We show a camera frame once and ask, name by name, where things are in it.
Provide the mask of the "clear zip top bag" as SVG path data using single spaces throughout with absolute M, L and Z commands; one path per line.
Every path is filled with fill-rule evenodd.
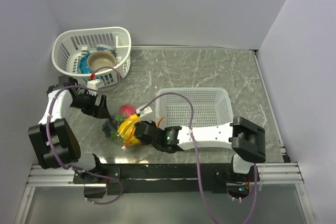
M 153 110 L 147 106 L 144 110 L 133 105 L 125 104 L 120 106 L 119 113 L 106 120 L 102 126 L 105 136 L 112 141 L 122 143 L 121 150 L 128 147 L 142 145 L 141 141 L 135 137 L 135 125 L 140 121 L 154 122 L 159 126 L 163 118 L 154 116 Z

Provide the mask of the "red fake apple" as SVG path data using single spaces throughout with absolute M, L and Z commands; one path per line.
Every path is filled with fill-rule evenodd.
M 124 104 L 119 108 L 119 115 L 124 116 L 125 119 L 136 114 L 136 107 L 131 104 Z

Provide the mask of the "yellow fake banana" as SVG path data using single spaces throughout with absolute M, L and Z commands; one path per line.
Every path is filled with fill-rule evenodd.
M 135 137 L 135 125 L 140 122 L 140 117 L 137 114 L 125 119 L 119 126 L 118 133 L 122 139 L 122 150 L 133 145 L 141 144 L 140 140 Z

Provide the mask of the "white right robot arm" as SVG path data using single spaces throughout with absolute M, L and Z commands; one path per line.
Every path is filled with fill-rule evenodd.
M 230 176 L 242 181 L 253 164 L 266 161 L 265 129 L 243 117 L 232 122 L 207 127 L 170 126 L 161 129 L 154 122 L 135 124 L 135 138 L 143 145 L 152 145 L 166 153 L 198 150 L 199 148 L 226 148 L 233 150 Z

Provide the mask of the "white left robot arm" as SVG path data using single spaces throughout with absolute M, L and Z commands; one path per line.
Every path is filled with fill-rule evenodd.
M 110 119 L 107 97 L 102 95 L 97 103 L 97 91 L 101 80 L 90 80 L 80 86 L 77 79 L 63 76 L 58 84 L 47 90 L 48 104 L 39 123 L 28 129 L 28 136 L 38 164 L 43 169 L 73 169 L 82 180 L 98 183 L 105 172 L 97 155 L 83 153 L 66 115 L 70 108 L 97 119 Z

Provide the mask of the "white perforated tray basket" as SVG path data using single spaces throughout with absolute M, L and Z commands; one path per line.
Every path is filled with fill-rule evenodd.
M 170 126 L 207 127 L 233 121 L 233 109 L 223 88 L 166 88 L 158 92 L 155 111 Z

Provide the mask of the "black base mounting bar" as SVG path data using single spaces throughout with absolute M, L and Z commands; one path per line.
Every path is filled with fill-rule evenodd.
M 234 173 L 230 163 L 203 163 L 201 172 L 196 164 L 103 164 L 104 177 L 75 173 L 73 183 L 84 185 L 85 195 L 91 199 L 119 192 L 135 193 L 178 193 L 196 192 L 199 183 L 203 191 L 215 194 L 227 193 L 232 186 L 234 193 L 246 195 L 244 187 L 259 176 L 250 168 L 247 174 Z

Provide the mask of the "blue plate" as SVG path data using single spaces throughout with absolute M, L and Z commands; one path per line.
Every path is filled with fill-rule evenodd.
M 79 74 L 91 74 L 92 70 L 88 66 L 88 58 L 91 55 L 91 53 L 88 53 L 80 58 L 77 64 L 77 72 Z

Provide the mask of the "beige bowl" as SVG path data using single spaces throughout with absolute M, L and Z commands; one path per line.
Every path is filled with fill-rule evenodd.
M 117 64 L 115 56 L 108 51 L 96 51 L 88 58 L 88 66 L 92 71 L 103 67 L 114 67 Z

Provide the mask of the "blue patterned white dish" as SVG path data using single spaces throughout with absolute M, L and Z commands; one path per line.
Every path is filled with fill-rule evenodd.
M 97 44 L 96 45 L 96 50 L 97 51 L 108 51 L 110 53 L 112 53 L 113 55 L 116 55 L 116 48 L 109 46 L 109 45 L 105 45 L 105 44 Z

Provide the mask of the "white slotted dish basket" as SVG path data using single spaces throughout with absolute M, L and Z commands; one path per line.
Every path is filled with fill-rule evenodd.
M 107 51 L 115 57 L 114 68 L 124 79 L 131 67 L 131 46 L 130 33 L 122 27 L 69 30 L 55 40 L 51 58 L 60 73 L 88 82 L 92 74 L 89 56 L 96 51 Z

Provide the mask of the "aluminium frame rail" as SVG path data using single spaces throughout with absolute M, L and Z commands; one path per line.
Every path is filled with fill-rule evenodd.
M 258 165 L 262 184 L 303 184 L 304 180 L 297 163 L 268 163 Z M 75 172 L 71 169 L 42 169 L 33 166 L 26 182 L 27 187 L 73 186 Z

